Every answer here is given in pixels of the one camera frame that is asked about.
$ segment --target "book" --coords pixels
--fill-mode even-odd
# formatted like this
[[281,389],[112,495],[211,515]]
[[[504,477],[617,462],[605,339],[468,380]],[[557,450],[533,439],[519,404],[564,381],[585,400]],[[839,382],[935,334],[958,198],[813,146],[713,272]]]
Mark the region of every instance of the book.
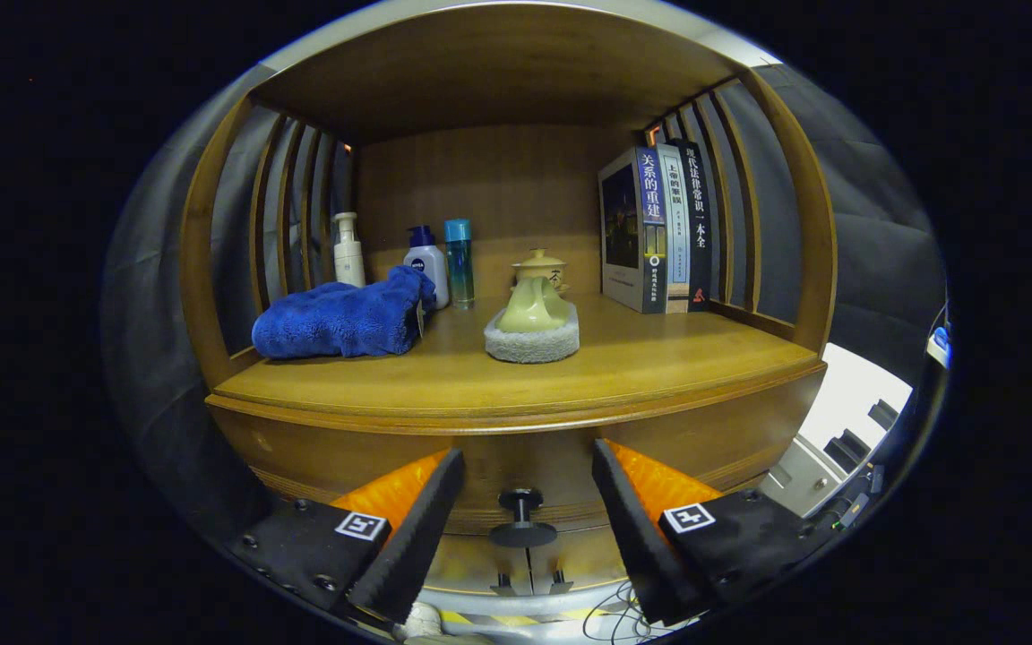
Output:
[[599,176],[601,290],[642,314],[663,314],[668,229],[659,155],[632,147]]
[[679,148],[655,143],[663,179],[664,201],[668,209],[668,300],[665,314],[687,314],[691,273],[691,245],[688,234],[687,183]]
[[683,192],[687,203],[690,269],[687,311],[708,311],[711,298],[711,220],[704,192],[703,158],[700,147],[686,139],[672,139],[683,159]]

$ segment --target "orange gripper pad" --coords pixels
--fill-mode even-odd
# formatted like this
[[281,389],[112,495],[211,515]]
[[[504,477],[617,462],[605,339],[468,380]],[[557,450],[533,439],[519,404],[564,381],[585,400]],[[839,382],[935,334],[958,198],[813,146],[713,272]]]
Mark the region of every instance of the orange gripper pad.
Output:
[[341,497],[330,502],[329,506],[388,519],[392,526],[392,531],[385,541],[385,544],[388,544],[388,540],[392,540],[392,535],[405,522],[405,515],[409,514],[413,503],[417,502],[418,494],[447,453],[448,450],[442,450],[401,465],[400,469],[381,475],[367,485],[342,494]]
[[722,494],[709,485],[680,473],[671,465],[666,465],[654,458],[644,456],[631,448],[607,441],[615,458],[627,475],[636,497],[640,498],[643,510],[647,512],[655,530],[664,536],[659,527],[659,517],[668,509],[687,506],[699,502],[710,502],[722,497]]

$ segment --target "microfiber towel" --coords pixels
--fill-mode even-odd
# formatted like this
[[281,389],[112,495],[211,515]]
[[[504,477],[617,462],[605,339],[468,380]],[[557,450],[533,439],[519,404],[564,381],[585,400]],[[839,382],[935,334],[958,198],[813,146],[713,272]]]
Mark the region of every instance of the microfiber towel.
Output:
[[273,302],[254,322],[254,347],[266,358],[405,354],[419,334],[418,302],[433,311],[436,285],[412,266],[359,289],[324,283]]

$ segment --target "cream ceramic cup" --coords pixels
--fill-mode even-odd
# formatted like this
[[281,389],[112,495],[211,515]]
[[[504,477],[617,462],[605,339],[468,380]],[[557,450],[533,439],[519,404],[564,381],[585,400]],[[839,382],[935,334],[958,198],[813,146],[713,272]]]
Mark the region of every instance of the cream ceramic cup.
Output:
[[516,282],[524,281],[525,278],[547,278],[552,283],[556,293],[565,293],[568,285],[565,283],[565,267],[568,262],[560,258],[545,256],[548,249],[533,249],[533,257],[524,261],[517,261],[513,264],[516,269]]

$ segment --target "yellow black striped tape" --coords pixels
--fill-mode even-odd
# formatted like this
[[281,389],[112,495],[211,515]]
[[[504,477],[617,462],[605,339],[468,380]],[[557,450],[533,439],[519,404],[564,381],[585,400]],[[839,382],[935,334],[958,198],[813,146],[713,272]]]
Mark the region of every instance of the yellow black striped tape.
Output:
[[531,616],[491,616],[483,614],[466,614],[462,612],[448,612],[442,609],[441,620],[447,623],[456,624],[479,624],[488,627],[524,627],[529,624],[545,624],[549,621],[581,621],[591,616],[603,616],[608,614],[618,614],[627,608],[627,603],[619,601],[610,605],[603,605],[594,611],[592,609],[573,609],[570,612],[557,614],[536,614]]

